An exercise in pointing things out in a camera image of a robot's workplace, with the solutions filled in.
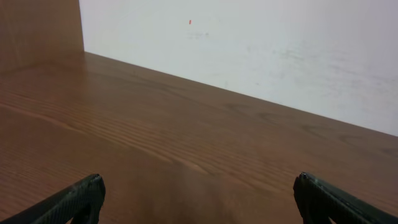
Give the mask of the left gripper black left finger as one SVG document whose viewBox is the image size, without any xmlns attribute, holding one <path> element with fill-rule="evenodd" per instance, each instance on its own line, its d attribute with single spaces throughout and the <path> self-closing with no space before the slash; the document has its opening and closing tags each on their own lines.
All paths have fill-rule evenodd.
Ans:
<svg viewBox="0 0 398 224">
<path fill-rule="evenodd" d="M 91 174 L 1 224 L 97 224 L 105 194 L 102 176 Z"/>
</svg>

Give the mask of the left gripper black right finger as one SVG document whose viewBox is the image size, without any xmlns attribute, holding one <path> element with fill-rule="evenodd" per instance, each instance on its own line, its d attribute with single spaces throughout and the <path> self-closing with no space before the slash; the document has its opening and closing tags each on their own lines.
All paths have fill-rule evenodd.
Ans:
<svg viewBox="0 0 398 224">
<path fill-rule="evenodd" d="M 304 224 L 397 224 L 397 217 L 307 172 L 296 177 L 293 190 Z"/>
</svg>

